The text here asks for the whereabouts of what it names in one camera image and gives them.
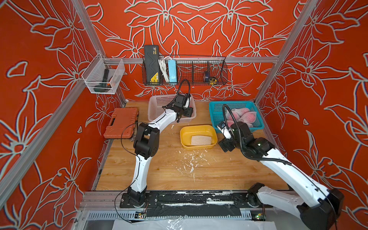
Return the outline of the white foam net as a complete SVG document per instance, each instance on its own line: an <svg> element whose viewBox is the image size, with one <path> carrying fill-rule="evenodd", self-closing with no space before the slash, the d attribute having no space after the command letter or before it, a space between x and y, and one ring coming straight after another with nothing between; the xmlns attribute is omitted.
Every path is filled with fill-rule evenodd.
<svg viewBox="0 0 368 230"><path fill-rule="evenodd" d="M211 143L211 136L194 135L191 137L191 146L207 146L211 145Z"/></svg>

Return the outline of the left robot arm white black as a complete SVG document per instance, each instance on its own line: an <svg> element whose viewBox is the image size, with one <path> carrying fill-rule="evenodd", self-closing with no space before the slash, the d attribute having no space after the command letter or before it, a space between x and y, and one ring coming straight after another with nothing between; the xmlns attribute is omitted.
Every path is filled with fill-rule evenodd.
<svg viewBox="0 0 368 230"><path fill-rule="evenodd" d="M138 126L133 143L136 165L132 183L127 189L127 196L133 205L138 207L145 202L149 166L153 156L159 150L161 132L172 122L179 122L182 117L191 117L193 114L189 98L171 102L163 108L164 112L155 120L149 123L143 122Z"/></svg>

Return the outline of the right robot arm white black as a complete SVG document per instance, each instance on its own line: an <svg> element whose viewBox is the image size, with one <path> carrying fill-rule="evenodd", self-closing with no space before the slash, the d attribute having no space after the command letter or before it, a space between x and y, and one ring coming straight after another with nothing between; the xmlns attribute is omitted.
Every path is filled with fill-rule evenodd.
<svg viewBox="0 0 368 230"><path fill-rule="evenodd" d="M345 198L342 192L328 189L309 177L270 141L255 138L246 123L229 126L220 122L217 128L224 135L219 142L224 152L239 149L245 158L262 163L296 192L294 196L256 183L248 189L245 198L250 207L270 205L299 218L310 230L328 230L337 225Z"/></svg>

